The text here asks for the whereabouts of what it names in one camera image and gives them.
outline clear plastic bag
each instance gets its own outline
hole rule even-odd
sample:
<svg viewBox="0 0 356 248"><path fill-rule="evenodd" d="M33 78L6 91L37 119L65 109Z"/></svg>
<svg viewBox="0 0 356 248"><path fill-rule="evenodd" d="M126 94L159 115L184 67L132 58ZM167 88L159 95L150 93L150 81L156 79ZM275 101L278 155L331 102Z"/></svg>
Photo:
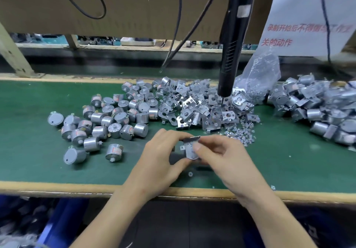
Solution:
<svg viewBox="0 0 356 248"><path fill-rule="evenodd" d="M235 78L234 88L245 89L254 104L262 104L267 92L280 78L279 58L270 47L252 55L243 73Z"/></svg>

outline cardboard panel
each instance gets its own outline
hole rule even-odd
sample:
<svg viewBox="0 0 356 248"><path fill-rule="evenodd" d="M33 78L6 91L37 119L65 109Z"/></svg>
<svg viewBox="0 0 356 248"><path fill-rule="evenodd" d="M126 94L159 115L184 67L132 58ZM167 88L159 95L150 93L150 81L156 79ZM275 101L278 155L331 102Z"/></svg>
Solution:
<svg viewBox="0 0 356 248"><path fill-rule="evenodd" d="M99 16L99 0L75 0L91 15ZM105 0L108 14L102 20L85 17L68 0L0 0L0 22L9 32L128 36L171 39L178 0ZM183 0L177 39L193 26L207 0ZM228 0L214 0L191 40L218 41ZM258 43L272 0L255 0L245 42Z"/></svg>

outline green mat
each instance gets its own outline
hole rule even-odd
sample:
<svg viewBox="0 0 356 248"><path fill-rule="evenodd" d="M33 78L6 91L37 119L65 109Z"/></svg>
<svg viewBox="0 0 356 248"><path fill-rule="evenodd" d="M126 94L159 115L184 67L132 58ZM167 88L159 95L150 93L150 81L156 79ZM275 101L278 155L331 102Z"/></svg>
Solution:
<svg viewBox="0 0 356 248"><path fill-rule="evenodd" d="M93 94L112 97L113 93L122 93L121 85L1 81L0 91L1 181L120 185L139 159L145 142L162 127L175 129L170 124L153 121L145 139L108 139L101 151L91 154L83 164L66 165L63 155L71 143L47 123L50 112L82 117L82 106L90 103ZM310 134L303 124L273 117L269 106L256 106L255 113L261 123L255 125L255 143L247 151L276 190L356 192L355 152ZM193 129L190 133L202 135L203 131ZM122 161L110 163L105 159L111 143L124 146ZM196 166L183 172L172 186L225 188L214 172Z"/></svg>

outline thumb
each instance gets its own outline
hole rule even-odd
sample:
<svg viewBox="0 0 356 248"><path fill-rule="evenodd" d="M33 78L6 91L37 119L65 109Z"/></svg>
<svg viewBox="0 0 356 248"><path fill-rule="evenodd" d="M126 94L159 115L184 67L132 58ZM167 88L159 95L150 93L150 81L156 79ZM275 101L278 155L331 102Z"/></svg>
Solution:
<svg viewBox="0 0 356 248"><path fill-rule="evenodd" d="M188 165L190 165L192 160L188 158L183 158L180 159L178 162L176 162L174 165L171 165L171 168L169 170L169 174L172 178L172 182L175 181L179 174L187 168Z"/></svg>
<svg viewBox="0 0 356 248"><path fill-rule="evenodd" d="M207 163L211 167L215 167L219 159L221 159L219 155L217 155L216 153L211 151L211 149L209 149L208 147L204 146L199 142L195 142L193 144L193 150L199 156L199 158L207 161Z"/></svg>

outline white paper sign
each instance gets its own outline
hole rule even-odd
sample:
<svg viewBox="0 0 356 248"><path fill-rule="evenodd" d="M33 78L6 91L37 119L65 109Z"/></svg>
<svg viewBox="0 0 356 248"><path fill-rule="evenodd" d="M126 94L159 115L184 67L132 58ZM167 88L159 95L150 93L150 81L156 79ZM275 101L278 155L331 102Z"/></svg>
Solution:
<svg viewBox="0 0 356 248"><path fill-rule="evenodd" d="M356 0L325 0L331 54L340 53L356 29ZM257 50L279 56L326 56L327 28L321 0L273 0Z"/></svg>

